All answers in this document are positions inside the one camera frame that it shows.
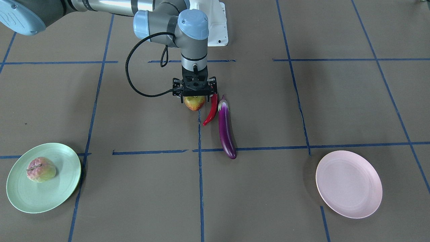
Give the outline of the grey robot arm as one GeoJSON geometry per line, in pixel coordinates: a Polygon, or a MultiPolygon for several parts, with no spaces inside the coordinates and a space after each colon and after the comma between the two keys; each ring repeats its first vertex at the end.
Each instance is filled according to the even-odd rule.
{"type": "Polygon", "coordinates": [[[130,87],[140,92],[129,75],[129,61],[135,50],[151,41],[165,46],[160,60],[168,63],[168,48],[181,51],[182,78],[173,79],[172,93],[180,98],[210,97],[217,94],[216,78],[208,77],[207,54],[211,20],[189,0],[2,0],[1,23],[22,35],[33,36],[72,12],[107,12],[133,18],[133,31],[140,41],[131,49],[125,63],[130,87]]]}

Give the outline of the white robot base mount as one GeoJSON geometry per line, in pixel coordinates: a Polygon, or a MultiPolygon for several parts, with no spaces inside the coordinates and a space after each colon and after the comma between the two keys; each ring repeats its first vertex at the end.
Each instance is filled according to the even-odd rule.
{"type": "Polygon", "coordinates": [[[219,0],[191,0],[190,9],[203,11],[208,17],[208,46],[227,46],[229,43],[225,4],[219,0]]]}

